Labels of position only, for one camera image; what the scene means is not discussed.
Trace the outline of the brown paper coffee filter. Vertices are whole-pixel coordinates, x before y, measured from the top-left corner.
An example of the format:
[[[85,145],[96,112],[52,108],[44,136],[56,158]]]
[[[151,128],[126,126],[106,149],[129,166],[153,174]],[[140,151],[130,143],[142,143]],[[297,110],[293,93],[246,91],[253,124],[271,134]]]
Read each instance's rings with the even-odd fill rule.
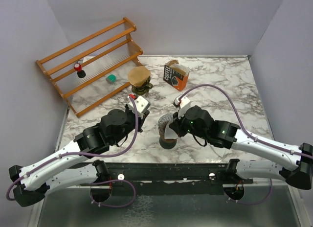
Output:
[[[151,72],[144,66],[131,69],[128,73],[128,81],[132,86],[141,87],[151,76]]]

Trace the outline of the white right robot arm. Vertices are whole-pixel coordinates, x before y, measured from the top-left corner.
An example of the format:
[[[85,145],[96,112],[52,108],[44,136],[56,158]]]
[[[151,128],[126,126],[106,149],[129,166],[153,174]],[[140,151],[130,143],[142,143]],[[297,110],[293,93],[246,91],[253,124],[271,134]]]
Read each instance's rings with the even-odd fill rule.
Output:
[[[236,183],[240,179],[269,178],[285,181],[302,190],[313,186],[313,147],[308,143],[289,145],[264,138],[244,130],[237,124],[214,120],[199,106],[185,113],[177,112],[166,124],[164,137],[177,139],[191,134],[204,139],[205,144],[251,153],[262,161],[237,161],[225,170],[225,179]]]

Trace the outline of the round wooden dripper base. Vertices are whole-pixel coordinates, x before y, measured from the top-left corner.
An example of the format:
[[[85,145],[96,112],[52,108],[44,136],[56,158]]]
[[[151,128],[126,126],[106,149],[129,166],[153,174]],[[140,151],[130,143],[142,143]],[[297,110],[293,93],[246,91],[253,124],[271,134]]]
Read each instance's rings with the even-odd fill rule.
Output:
[[[159,141],[164,141],[166,143],[172,143],[174,141],[177,141],[177,139],[165,138],[165,136],[160,136]]]

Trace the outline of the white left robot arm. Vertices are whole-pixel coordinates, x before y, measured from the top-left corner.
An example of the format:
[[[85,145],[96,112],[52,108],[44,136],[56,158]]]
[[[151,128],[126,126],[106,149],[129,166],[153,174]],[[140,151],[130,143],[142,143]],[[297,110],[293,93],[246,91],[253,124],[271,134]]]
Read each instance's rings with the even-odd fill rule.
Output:
[[[95,183],[103,185],[110,178],[103,161],[84,167],[73,166],[93,157],[106,158],[110,146],[137,134],[149,115],[149,103],[135,100],[125,110],[114,109],[103,116],[99,123],[86,128],[68,145],[30,166],[14,165],[9,168],[12,184],[6,192],[9,201],[20,206],[33,205],[47,195],[74,185]]]

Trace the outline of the olive green glass dripper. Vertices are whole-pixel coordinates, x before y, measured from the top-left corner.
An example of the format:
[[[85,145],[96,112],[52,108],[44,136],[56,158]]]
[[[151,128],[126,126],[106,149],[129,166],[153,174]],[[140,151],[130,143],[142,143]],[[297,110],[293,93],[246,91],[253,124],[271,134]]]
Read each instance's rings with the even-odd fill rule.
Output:
[[[147,80],[143,83],[142,86],[132,86],[132,92],[136,95],[140,95],[140,96],[148,96],[149,95],[149,91],[152,89],[153,84],[150,83],[151,78],[148,77]]]

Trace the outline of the white paper coffee filter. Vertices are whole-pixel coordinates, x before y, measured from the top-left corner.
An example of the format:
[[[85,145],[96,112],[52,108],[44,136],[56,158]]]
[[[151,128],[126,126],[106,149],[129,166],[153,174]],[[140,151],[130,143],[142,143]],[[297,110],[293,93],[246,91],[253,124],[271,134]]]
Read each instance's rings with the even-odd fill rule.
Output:
[[[171,138],[171,139],[178,139],[179,136],[178,134],[170,128],[170,124],[173,123],[174,120],[171,119],[165,126],[165,130],[164,130],[164,136],[165,138]]]

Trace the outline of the grey carafe with red lid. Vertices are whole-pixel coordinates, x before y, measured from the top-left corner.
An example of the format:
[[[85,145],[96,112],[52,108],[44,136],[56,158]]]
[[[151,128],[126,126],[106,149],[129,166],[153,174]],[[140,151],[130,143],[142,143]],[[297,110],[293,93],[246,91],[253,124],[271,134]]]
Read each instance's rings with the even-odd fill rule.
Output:
[[[173,149],[176,143],[177,143],[176,140],[166,141],[163,140],[162,138],[159,138],[159,144],[163,149]]]

